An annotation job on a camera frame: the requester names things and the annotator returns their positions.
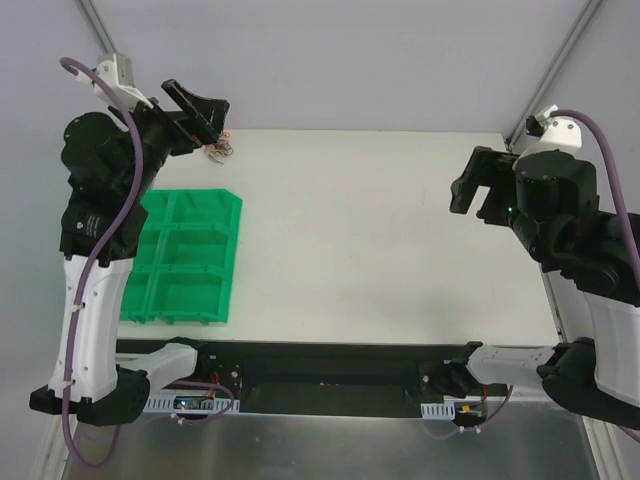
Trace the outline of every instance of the tabletop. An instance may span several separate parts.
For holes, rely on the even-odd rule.
[[[481,434],[414,419],[228,415],[198,426],[167,416],[126,425],[115,457],[92,480],[599,479],[582,419],[552,402],[512,400]],[[81,424],[82,454],[99,462],[110,428]],[[84,480],[72,459],[64,480]]]
[[[449,213],[499,134],[232,131],[221,164],[169,158],[154,188],[243,200],[227,324],[121,322],[123,339],[557,343],[538,265],[507,229]]]

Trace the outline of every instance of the green plastic tray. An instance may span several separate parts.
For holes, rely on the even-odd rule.
[[[227,190],[151,190],[120,317],[227,322],[242,200]]]

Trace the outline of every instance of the grey wall panel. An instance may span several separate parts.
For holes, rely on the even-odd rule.
[[[228,98],[232,128],[504,134],[584,4],[96,0],[145,91]]]

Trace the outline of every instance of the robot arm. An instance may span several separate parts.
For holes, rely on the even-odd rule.
[[[528,133],[540,139],[520,156],[476,148],[451,186],[450,210],[467,213],[478,186],[489,187],[478,218],[511,228],[543,272],[575,282],[594,338],[531,349],[472,342],[433,372],[430,384],[457,397],[478,383],[540,388],[574,413],[638,429],[640,292],[619,219],[598,210],[595,167],[573,157],[580,128],[552,117],[555,110],[527,119]],[[640,229],[640,216],[629,217]]]
[[[162,88],[181,107],[164,112],[155,99],[146,98],[133,84],[129,60],[120,54],[99,59],[94,72],[131,112],[140,133],[143,173],[133,207],[92,265],[79,309],[72,380],[64,380],[65,354],[76,288],[90,252],[122,209],[133,182],[133,148],[129,132],[102,113],[87,113],[65,129],[62,161],[71,172],[73,193],[62,216],[60,250],[64,253],[66,300],[60,350],[49,383],[32,393],[30,406],[50,414],[61,413],[63,390],[70,384],[71,413],[93,425],[130,423],[142,412],[148,395],[184,377],[202,363],[200,345],[174,339],[162,349],[117,366],[115,347],[125,285],[133,268],[140,232],[147,212],[139,200],[151,186],[169,155],[192,152],[215,143],[224,127],[226,100],[197,97],[175,80]],[[78,72],[76,78],[90,83]],[[109,102],[94,85],[94,93]],[[112,113],[120,113],[110,107]]]

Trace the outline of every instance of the white table surface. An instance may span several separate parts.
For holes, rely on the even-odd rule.
[[[498,134],[233,131],[232,157],[170,158],[154,188],[244,201],[229,322],[127,339],[555,344],[540,272],[513,233],[449,213],[449,187]]]

